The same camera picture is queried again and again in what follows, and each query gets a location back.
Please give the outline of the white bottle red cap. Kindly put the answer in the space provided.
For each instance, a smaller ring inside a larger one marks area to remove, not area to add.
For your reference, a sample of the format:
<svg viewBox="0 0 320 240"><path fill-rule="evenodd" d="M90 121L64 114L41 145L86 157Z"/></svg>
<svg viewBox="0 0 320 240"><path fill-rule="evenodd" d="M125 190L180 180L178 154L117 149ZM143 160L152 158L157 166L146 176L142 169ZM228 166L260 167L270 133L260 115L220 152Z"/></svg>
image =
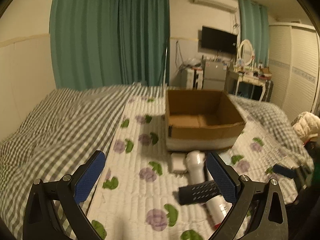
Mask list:
<svg viewBox="0 0 320 240"><path fill-rule="evenodd" d="M204 168L204 161L205 154L200 151L192 151L187 154L186 166L192 185L206 181L204 174L205 171L208 172L208 170ZM210 199L205 205L216 228L220 226L232 206L225 201L222 194Z"/></svg>

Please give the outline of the black remote control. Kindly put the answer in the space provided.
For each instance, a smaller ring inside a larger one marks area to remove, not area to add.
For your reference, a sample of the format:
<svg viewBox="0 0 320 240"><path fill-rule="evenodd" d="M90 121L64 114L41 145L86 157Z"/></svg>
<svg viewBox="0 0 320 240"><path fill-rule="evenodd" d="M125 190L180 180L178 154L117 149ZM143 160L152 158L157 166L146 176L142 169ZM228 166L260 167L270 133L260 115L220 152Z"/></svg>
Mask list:
<svg viewBox="0 0 320 240"><path fill-rule="evenodd" d="M217 184L211 180L200 184L180 187L178 189L178 201L180 205L206 203L220 194Z"/></svg>

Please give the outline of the white square box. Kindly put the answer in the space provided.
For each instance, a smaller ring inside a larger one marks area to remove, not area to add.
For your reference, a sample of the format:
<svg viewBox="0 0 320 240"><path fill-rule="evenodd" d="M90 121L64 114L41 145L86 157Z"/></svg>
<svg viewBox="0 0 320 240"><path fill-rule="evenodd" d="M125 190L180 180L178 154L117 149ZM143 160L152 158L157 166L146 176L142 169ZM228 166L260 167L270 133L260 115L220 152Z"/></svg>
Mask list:
<svg viewBox="0 0 320 240"><path fill-rule="evenodd" d="M172 153L171 154L171 172L175 174L184 174L187 172L186 154Z"/></svg>

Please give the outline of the black small device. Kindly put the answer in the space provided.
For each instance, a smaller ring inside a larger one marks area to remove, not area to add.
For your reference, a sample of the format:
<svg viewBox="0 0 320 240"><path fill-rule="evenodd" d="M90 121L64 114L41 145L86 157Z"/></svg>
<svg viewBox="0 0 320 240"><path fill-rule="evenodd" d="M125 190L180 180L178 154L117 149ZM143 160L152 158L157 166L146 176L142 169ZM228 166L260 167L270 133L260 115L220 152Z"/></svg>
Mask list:
<svg viewBox="0 0 320 240"><path fill-rule="evenodd" d="M279 164L275 164L272 167L272 171L273 171L273 173L285 176L286 178L290 178L290 179L293 179L296 176L296 172L294 169L287 168L287 167L281 166Z"/></svg>

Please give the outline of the grey checkered bed sheet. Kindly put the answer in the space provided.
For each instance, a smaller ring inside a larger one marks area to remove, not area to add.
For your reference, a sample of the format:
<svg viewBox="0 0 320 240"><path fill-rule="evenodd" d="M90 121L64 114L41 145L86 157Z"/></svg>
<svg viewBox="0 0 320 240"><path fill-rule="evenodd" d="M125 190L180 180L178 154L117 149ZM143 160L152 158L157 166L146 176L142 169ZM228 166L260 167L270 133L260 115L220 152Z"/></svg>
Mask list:
<svg viewBox="0 0 320 240"><path fill-rule="evenodd" d="M165 131L168 90L176 89L119 85L83 92L56 89L48 94L18 130L1 142L1 219L14 237L23 237L24 212L34 179L58 180L74 172L96 150L103 151L107 161L117 130L129 126L125 108L137 100L148 107L164 101L161 117ZM293 128L291 137L297 156L295 167L305 164L313 168L313 159ZM81 204L86 215L97 185Z"/></svg>

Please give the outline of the white floral quilt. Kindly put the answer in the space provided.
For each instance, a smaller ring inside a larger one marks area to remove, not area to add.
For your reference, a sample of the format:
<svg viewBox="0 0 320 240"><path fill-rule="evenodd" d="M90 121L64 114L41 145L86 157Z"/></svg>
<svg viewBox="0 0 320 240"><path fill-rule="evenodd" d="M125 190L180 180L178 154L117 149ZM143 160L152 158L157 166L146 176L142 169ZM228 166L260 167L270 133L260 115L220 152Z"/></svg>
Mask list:
<svg viewBox="0 0 320 240"><path fill-rule="evenodd" d="M246 126L222 155L255 181L273 178L271 167L297 165L292 128L275 105L234 98ZM165 146L164 101L128 105L127 128L119 128L91 202L88 218L102 239L208 239L213 219L203 204L180 205L175 197L188 184L170 171Z"/></svg>

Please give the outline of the cream puffer jacket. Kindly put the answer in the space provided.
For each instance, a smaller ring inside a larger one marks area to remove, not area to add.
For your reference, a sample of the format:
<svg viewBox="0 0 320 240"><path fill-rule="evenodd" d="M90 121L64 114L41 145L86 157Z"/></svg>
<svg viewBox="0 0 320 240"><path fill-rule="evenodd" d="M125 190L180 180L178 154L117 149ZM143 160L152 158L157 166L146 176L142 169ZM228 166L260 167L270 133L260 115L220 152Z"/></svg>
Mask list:
<svg viewBox="0 0 320 240"><path fill-rule="evenodd" d="M291 122L291 126L304 145L310 141L317 141L319 137L320 118L310 112L300 113Z"/></svg>

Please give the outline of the open cardboard box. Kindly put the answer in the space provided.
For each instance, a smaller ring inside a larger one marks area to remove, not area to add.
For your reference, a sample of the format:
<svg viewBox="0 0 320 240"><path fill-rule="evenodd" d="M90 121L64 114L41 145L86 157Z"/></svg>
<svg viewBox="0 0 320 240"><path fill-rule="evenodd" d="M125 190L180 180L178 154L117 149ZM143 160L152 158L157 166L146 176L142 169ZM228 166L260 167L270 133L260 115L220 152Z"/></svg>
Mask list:
<svg viewBox="0 0 320 240"><path fill-rule="evenodd" d="M246 122L224 91L168 90L165 136L172 152L231 148Z"/></svg>

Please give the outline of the white dressing table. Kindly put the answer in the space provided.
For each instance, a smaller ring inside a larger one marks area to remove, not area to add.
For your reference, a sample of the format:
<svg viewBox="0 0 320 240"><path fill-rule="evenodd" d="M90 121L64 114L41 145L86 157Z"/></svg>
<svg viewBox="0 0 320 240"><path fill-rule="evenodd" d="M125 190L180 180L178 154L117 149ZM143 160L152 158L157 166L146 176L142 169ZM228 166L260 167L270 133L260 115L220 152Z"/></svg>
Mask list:
<svg viewBox="0 0 320 240"><path fill-rule="evenodd" d="M269 102L273 81L241 72L227 71L225 90L235 96Z"/></svg>

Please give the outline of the grey mini fridge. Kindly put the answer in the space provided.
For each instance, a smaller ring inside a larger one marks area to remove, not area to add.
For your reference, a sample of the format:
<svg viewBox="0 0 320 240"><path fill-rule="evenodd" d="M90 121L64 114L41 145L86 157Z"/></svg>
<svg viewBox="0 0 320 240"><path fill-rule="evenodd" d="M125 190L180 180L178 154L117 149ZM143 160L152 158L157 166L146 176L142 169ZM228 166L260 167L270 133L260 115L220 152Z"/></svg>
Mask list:
<svg viewBox="0 0 320 240"><path fill-rule="evenodd" d="M224 90L227 66L222 62L206 61L203 71L203 89Z"/></svg>

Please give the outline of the white suitcase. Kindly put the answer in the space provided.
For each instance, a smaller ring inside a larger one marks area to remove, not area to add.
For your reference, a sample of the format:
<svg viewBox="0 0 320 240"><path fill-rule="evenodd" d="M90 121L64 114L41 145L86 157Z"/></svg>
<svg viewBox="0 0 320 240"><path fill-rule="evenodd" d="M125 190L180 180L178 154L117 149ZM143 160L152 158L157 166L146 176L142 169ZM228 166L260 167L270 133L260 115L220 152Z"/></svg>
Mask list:
<svg viewBox="0 0 320 240"><path fill-rule="evenodd" d="M203 85L203 70L200 68L185 68L181 74L181 87L201 90Z"/></svg>

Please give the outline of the white oval vanity mirror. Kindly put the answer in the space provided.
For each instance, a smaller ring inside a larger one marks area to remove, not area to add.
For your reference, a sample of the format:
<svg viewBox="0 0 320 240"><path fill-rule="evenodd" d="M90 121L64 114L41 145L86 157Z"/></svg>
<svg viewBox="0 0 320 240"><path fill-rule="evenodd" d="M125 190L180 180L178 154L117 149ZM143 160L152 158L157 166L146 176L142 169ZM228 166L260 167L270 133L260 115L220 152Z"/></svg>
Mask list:
<svg viewBox="0 0 320 240"><path fill-rule="evenodd" d="M245 39L240 43L237 53L237 62L241 66L248 67L253 63L254 49L250 40Z"/></svg>

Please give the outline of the white louvred wardrobe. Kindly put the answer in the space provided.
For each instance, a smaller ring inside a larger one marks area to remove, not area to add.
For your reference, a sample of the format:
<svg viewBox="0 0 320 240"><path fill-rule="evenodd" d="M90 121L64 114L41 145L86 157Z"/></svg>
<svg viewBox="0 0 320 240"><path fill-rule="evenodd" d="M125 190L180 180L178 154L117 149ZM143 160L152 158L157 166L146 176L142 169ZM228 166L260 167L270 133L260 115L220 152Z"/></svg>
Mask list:
<svg viewBox="0 0 320 240"><path fill-rule="evenodd" d="M268 66L274 83L270 102L290 121L319 110L319 35L300 23L270 25Z"/></svg>

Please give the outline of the large green curtain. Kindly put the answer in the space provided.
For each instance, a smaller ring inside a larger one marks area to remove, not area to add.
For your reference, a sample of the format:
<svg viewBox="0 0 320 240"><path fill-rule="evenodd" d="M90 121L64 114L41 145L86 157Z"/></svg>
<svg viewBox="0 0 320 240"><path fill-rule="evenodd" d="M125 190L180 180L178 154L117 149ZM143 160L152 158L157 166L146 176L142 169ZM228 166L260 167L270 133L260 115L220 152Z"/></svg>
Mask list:
<svg viewBox="0 0 320 240"><path fill-rule="evenodd" d="M168 83L169 10L169 0L53 0L57 88Z"/></svg>

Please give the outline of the right green curtain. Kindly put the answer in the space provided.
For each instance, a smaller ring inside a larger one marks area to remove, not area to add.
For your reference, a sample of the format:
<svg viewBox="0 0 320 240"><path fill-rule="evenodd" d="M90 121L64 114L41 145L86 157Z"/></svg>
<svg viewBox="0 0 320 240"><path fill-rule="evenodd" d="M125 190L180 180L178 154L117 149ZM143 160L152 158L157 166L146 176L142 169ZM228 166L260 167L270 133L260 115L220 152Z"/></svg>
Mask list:
<svg viewBox="0 0 320 240"><path fill-rule="evenodd" d="M256 63L267 66L269 22L267 7L252 0L238 0L241 39L249 40L255 51Z"/></svg>

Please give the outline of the white air conditioner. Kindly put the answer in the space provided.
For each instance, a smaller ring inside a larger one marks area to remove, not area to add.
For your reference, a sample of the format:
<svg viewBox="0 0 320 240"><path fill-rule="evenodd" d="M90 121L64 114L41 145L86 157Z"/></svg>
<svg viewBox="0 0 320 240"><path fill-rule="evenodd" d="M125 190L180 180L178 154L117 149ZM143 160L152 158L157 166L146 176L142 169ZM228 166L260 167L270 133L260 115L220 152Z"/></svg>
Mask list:
<svg viewBox="0 0 320 240"><path fill-rule="evenodd" d="M238 3L234 0L193 0L193 2L197 4L204 4L207 6L210 5L212 7L219 8L231 13L236 13L238 9Z"/></svg>

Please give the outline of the black wall television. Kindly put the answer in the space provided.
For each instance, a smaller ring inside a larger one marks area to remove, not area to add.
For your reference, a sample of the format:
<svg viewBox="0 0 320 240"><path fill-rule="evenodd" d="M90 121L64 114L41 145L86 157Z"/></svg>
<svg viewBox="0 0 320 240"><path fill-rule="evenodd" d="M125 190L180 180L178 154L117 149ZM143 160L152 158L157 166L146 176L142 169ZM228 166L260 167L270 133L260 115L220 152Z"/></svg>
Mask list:
<svg viewBox="0 0 320 240"><path fill-rule="evenodd" d="M202 27L201 32L201 47L204 49L211 49L236 54L237 50L237 35L214 29L210 27Z"/></svg>

